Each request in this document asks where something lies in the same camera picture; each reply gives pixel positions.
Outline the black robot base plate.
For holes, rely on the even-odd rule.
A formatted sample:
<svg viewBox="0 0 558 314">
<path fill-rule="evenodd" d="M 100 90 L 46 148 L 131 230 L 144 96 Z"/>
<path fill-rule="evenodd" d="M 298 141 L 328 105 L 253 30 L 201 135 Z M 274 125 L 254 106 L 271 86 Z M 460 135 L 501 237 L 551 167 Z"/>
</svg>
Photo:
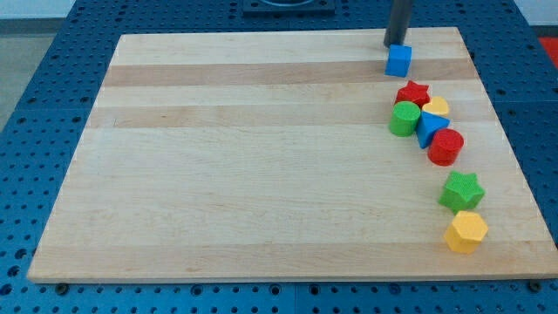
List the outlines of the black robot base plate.
<svg viewBox="0 0 558 314">
<path fill-rule="evenodd" d="M 334 14 L 335 9 L 334 0 L 242 0 L 244 17 L 310 13 Z"/>
</svg>

